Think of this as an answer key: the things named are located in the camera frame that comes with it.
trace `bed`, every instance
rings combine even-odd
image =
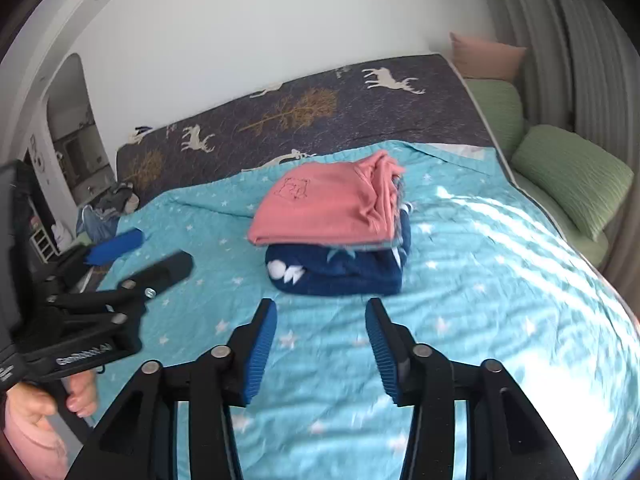
[[[315,112],[287,115],[297,122],[273,118],[292,103]],[[200,148],[181,151],[196,126]],[[314,158],[321,162],[386,149],[407,169],[415,207],[402,294],[383,299],[392,319],[449,359],[503,361],[582,479],[612,477],[638,440],[637,321],[511,185],[465,86],[440,56],[309,76],[138,140],[118,152],[118,167],[146,182],[138,192],[148,203],[118,229],[137,227],[146,241],[116,261],[102,287],[177,249],[193,255],[195,268],[149,302],[143,351],[100,376],[102,410],[145,360],[192,360],[247,322],[260,298],[273,298],[278,328],[260,393],[232,411],[245,478],[398,478],[411,411],[384,393],[364,326],[369,298],[277,291],[265,249],[245,238],[261,197],[304,160],[241,171],[293,149],[322,154]],[[149,153],[162,164],[145,176]],[[181,406],[181,478],[186,417]],[[457,479],[465,477],[465,445],[459,404]]]

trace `folded clothing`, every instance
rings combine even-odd
[[[402,178],[395,178],[394,185],[398,190],[396,202],[400,204],[402,203],[402,200],[404,200],[404,183],[402,182]],[[407,208],[412,207],[408,202],[406,203],[406,206]],[[384,240],[383,242],[377,242],[374,244],[328,244],[327,247],[331,249],[344,249],[348,251],[382,251],[384,249],[392,249],[401,245],[402,229],[400,228],[400,217],[396,214],[396,218],[394,221],[394,237],[391,240]]]
[[[397,294],[411,248],[406,206],[400,210],[402,245],[383,251],[350,251],[306,244],[273,244],[264,261],[279,290],[309,296]]]
[[[375,244],[394,238],[404,169],[385,150],[356,162],[308,162],[288,171],[255,213],[255,245]]]

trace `pink garment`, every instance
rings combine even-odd
[[[380,150],[357,162],[308,162],[288,171],[262,200],[248,239],[255,245],[356,245],[392,240],[404,173]]]
[[[23,420],[11,409],[4,409],[4,436],[33,480],[63,480],[68,473],[65,444],[58,434],[41,430]]]

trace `human hand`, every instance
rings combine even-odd
[[[69,396],[66,406],[78,416],[90,416],[98,407],[95,372],[88,370],[72,375],[68,380]],[[46,417],[57,412],[56,401],[37,386],[18,383],[7,391],[7,397],[16,415],[41,430],[51,431]]]

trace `deer print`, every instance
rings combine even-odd
[[[213,137],[213,134],[208,135],[204,139],[200,140],[199,124],[196,124],[195,126],[188,126],[187,128],[183,128],[182,130],[186,132],[182,136],[182,138],[184,139],[185,137],[189,137],[189,140],[184,141],[182,143],[182,149],[181,149],[182,152],[184,150],[201,150],[202,152],[205,152],[205,153],[211,153],[215,148],[215,146],[212,146],[211,148],[207,147],[207,141],[209,140],[210,137]]]
[[[291,150],[291,153],[287,153],[287,155],[277,156],[273,160],[270,160],[269,162],[265,162],[263,165],[258,166],[257,168],[250,168],[248,170],[242,170],[242,171],[254,171],[254,170],[261,170],[262,168],[271,168],[272,166],[279,165],[281,162],[284,162],[285,160],[300,160],[301,158],[307,158],[308,156],[316,156],[316,154],[314,153],[313,155],[309,155],[308,153],[299,152],[298,150]]]
[[[154,130],[151,126],[138,126],[134,134],[129,134],[127,144],[140,144],[140,142],[142,142],[142,139],[148,136],[148,134],[152,134],[153,132]]]
[[[409,85],[409,81],[416,81],[417,77],[407,77],[402,81],[396,81],[389,72],[388,68],[365,68],[363,72],[369,72],[365,74],[366,77],[376,76],[375,80],[365,81],[364,83],[369,85],[367,88],[374,88],[376,86],[383,86],[385,88],[391,88],[392,90],[406,90],[412,94],[424,94],[424,90],[416,90]]]
[[[251,94],[249,96],[249,98],[254,98],[254,97],[262,97],[263,95],[265,95],[267,92],[275,92],[276,90],[280,90],[280,87],[282,86],[282,83],[275,83],[273,85],[269,85],[267,86],[267,88],[265,88],[263,91],[261,92],[256,92],[255,94]]]

